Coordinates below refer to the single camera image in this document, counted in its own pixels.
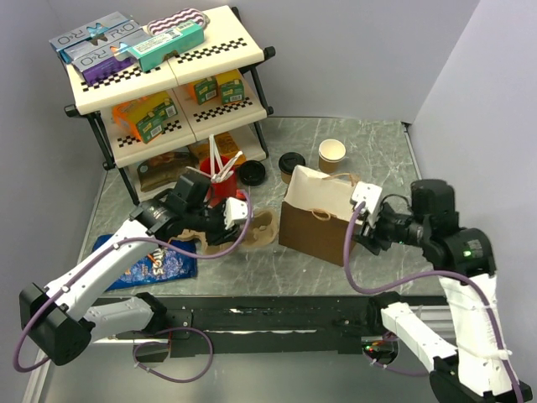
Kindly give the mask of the brown pulp cup carrier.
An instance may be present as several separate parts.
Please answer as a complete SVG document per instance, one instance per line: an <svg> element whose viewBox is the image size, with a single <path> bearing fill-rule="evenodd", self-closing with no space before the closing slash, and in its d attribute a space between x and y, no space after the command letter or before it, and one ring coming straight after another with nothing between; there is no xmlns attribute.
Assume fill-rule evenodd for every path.
<svg viewBox="0 0 537 403"><path fill-rule="evenodd" d="M253 219L250 222L245 238L242 240L239 247L243 249L256 249L272 243L276 239L279 231L277 221L278 218L274 210L257 210L253 214ZM221 245L211 246L207 243L206 235L204 233L193 230L184 230L178 237L171 238L169 243L172 241L199 241L201 243L201 251L199 254L205 255L217 254L229 249L233 244L233 242L227 242Z"/></svg>

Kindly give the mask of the black coffee cup lids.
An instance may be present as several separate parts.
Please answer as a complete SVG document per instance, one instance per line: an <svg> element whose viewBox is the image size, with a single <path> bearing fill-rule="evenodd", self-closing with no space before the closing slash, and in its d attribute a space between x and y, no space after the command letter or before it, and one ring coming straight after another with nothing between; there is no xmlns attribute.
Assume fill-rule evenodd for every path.
<svg viewBox="0 0 537 403"><path fill-rule="evenodd" d="M238 169L238 177L245 186L260 186L265 182L266 169L256 160L248 160Z"/></svg>

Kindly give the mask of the brown paper takeout bag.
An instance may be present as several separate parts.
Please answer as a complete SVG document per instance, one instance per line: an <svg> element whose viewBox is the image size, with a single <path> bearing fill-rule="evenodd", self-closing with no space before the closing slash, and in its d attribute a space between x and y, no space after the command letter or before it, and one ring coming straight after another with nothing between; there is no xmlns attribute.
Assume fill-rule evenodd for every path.
<svg viewBox="0 0 537 403"><path fill-rule="evenodd" d="M351 196L359 181L353 173L328 175L296 166L281 204L279 244L343 266Z"/></svg>

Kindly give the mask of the brown paper cups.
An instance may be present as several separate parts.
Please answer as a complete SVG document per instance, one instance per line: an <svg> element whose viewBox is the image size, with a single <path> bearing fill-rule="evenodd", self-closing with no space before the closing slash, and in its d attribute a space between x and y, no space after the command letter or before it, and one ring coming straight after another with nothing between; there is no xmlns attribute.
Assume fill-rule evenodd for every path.
<svg viewBox="0 0 537 403"><path fill-rule="evenodd" d="M337 139L326 139L321 142L318 149L319 169L326 173L334 173L346 156L345 145Z"/></svg>

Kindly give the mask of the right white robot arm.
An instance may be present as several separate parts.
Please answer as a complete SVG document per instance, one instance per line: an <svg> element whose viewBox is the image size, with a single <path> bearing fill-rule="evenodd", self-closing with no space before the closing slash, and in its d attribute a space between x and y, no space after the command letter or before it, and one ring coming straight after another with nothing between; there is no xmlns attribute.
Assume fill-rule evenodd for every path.
<svg viewBox="0 0 537 403"><path fill-rule="evenodd" d="M349 284L368 295L368 328L391 332L420 360L439 402L529 402L531 387L520 380L510 363L500 325L493 248L487 235L459 224L455 192L443 180L418 180L410 186L408 213L396 212L379 186L358 182L350 203L343 247ZM350 244L372 254L399 243L421 250L431 271L366 289L348 267ZM425 277L438 278L446 296L455 332L449 343L402 302L395 288Z"/></svg>

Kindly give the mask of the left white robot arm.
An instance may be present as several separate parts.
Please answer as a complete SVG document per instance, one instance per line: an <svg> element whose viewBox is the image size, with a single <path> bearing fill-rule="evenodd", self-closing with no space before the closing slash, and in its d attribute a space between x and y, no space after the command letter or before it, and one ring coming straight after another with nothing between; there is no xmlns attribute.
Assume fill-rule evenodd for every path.
<svg viewBox="0 0 537 403"><path fill-rule="evenodd" d="M147 292L105 306L94 303L157 247L174 249L169 241L185 230L204 233L208 244L237 248L252 219L250 197L239 191L210 207L211 194L208 178L193 171L183 174L174 188L140 202L108 241L75 268L44 287L32 283L24 288L19 294L23 338L31 338L48 360L61 366L112 335L160 335L167 308Z"/></svg>

